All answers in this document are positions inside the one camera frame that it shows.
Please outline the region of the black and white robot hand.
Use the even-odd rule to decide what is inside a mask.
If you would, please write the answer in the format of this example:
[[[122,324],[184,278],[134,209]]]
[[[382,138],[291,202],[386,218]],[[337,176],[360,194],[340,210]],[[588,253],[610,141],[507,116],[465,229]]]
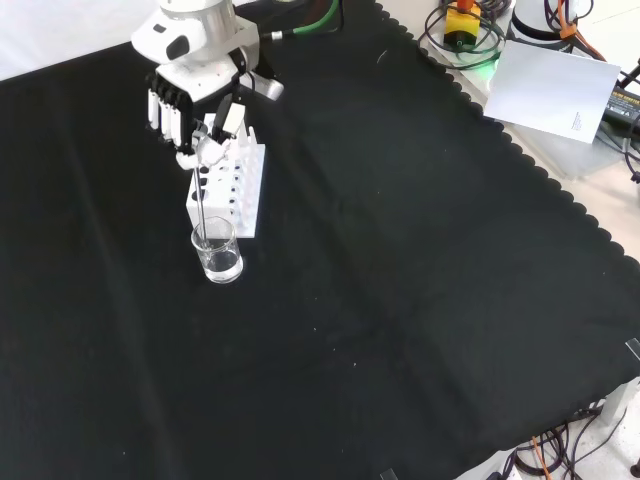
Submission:
[[[248,60],[241,48],[210,64],[159,66],[147,76],[147,127],[176,151],[184,170],[199,171],[223,160],[244,127],[245,107],[237,102]],[[212,122],[198,120],[198,103],[218,97]]]

